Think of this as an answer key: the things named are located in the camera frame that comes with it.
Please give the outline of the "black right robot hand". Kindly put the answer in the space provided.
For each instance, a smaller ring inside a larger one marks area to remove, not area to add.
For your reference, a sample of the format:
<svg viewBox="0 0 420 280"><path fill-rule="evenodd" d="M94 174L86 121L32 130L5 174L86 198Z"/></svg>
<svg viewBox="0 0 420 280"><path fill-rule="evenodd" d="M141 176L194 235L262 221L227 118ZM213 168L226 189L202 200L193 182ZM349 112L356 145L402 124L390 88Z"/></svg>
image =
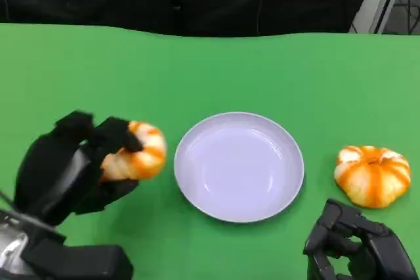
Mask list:
<svg viewBox="0 0 420 280"><path fill-rule="evenodd" d="M403 244L386 225L335 199L306 240L308 279L418 279Z"/></svg>

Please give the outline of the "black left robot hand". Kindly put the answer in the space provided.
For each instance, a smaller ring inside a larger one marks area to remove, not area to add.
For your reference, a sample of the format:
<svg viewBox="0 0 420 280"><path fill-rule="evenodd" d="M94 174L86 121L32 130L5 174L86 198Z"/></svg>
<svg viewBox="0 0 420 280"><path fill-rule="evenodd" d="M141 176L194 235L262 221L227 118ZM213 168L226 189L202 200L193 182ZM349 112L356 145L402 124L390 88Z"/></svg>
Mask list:
<svg viewBox="0 0 420 280"><path fill-rule="evenodd" d="M143 149L128 121L109 117L96 126L90 113L67 114L27 150L16 177L15 208L51 226L71 213L104 210L138 185L129 179L101 182L102 162L120 149Z"/></svg>

